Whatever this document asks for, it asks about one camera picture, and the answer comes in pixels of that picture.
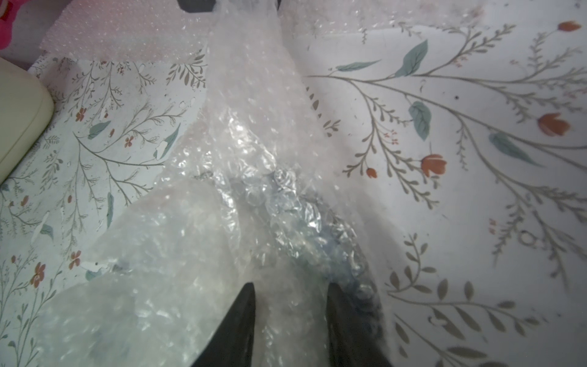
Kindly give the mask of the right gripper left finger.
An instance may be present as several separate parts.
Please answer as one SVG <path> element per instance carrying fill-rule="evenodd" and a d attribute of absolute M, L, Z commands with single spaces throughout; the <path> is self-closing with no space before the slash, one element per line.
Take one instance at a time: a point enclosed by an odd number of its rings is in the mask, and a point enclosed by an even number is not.
<path fill-rule="evenodd" d="M 243 285 L 206 348 L 192 367 L 251 367 L 255 339 L 256 296 Z"/>

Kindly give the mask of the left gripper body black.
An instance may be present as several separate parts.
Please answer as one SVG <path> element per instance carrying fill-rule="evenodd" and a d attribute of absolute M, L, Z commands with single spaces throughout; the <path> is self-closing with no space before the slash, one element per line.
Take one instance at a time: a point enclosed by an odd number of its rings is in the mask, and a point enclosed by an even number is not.
<path fill-rule="evenodd" d="M 177 0 L 177 3 L 187 13 L 212 12 L 216 6 L 216 0 Z"/>

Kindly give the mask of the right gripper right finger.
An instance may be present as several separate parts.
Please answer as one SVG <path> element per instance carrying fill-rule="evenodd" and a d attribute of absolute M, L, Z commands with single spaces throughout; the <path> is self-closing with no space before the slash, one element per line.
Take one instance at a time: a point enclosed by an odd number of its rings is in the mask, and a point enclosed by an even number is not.
<path fill-rule="evenodd" d="M 327 290 L 327 328 L 330 366 L 392 367 L 336 283 Z"/>

